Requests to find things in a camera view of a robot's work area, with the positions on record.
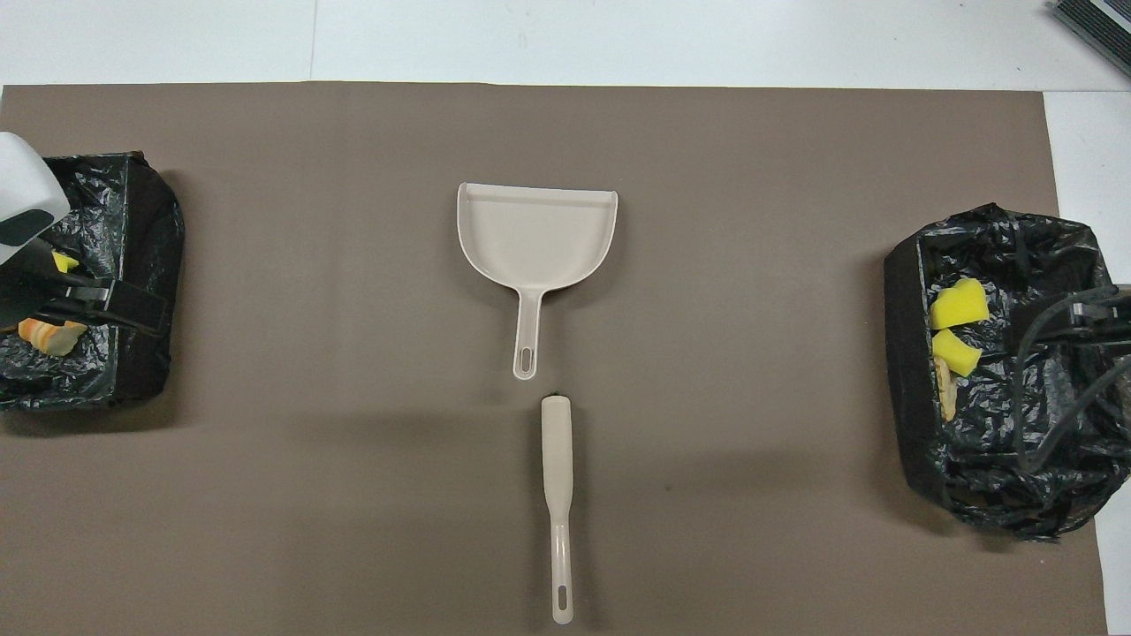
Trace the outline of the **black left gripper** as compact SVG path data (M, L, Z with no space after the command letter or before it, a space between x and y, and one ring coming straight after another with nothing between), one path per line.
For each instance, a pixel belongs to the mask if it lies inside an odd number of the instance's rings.
M165 308L164 299L126 281L57 269L49 246L0 246L0 327L36 319L119 326L157 337Z

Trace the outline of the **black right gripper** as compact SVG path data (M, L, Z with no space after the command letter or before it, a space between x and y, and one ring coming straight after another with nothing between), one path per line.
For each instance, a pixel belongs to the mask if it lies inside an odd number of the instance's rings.
M1010 313L1010 345L1026 343L1131 346L1131 284L1019 302Z

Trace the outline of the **cream sponge scrap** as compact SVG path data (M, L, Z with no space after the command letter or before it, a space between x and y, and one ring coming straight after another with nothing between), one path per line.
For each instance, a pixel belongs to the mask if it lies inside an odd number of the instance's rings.
M86 330L85 323L68 321L64 325L54 325L54 323L37 321L34 318L24 319L17 326L20 338L49 356L68 355Z

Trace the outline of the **large yellow sponge chunk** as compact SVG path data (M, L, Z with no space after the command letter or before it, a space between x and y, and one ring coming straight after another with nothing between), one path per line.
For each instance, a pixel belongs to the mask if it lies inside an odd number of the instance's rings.
M978 280L964 277L941 290L929 307L930 329L942 330L991 318L987 294Z

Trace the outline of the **small yellow sponge chunk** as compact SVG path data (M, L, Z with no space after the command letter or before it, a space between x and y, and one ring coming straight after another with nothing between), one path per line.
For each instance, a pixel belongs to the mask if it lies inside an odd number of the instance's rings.
M950 371L968 377L978 366L983 351L965 343L950 329L936 330L933 335L932 355L941 359Z

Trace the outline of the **orange striped sponge scrap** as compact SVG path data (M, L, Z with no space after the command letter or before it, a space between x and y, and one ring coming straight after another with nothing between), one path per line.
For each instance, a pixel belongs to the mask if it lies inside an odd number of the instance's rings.
M936 395L941 416L946 422L953 421L957 410L957 379L946 359L933 356L932 362L936 370Z

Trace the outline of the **beige plastic dustpan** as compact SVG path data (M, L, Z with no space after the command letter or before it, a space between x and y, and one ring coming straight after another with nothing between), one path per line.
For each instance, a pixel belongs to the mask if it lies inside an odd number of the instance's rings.
M605 261L619 195L512 184L459 184L456 223L473 269L518 298L512 373L532 380L539 363L543 300Z

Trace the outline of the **beige hand brush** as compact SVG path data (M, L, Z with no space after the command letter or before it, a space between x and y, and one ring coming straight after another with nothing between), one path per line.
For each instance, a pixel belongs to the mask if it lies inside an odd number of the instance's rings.
M550 603L554 624L575 619L571 581L570 512L573 502L573 420L571 402L549 395L541 403L543 495L550 522Z

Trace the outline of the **black bag lined bin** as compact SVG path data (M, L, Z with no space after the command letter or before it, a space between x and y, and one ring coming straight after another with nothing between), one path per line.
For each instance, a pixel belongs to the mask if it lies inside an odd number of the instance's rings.
M938 406L929 307L978 280L991 318L950 330L983 355ZM884 350L903 474L961 522L1033 541L1086 525L1131 482L1131 346L1010 345L1015 306L1112 282L1093 230L985 204L884 257Z
M159 395L172 366L172 313L185 246L175 194L141 153L46 158L70 214L44 232L95 280L122 280L165 303L162 333L90 326L62 356L0 333L0 412L110 409Z

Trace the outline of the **dark grey ribbed device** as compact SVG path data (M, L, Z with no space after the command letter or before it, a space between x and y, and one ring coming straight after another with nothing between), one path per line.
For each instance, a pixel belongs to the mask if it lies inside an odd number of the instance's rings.
M1131 0L1051 0L1051 15L1131 78Z

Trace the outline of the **brown paper table mat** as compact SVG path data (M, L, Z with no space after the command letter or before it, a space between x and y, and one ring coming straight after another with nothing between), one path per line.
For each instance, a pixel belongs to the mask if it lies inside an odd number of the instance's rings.
M162 396L3 416L0 636L1107 629L1093 528L1017 541L914 495L884 373L897 242L1057 213L1038 94L8 86L0 130L141 151L185 213ZM516 293L460 248L465 182L619 195L532 380Z

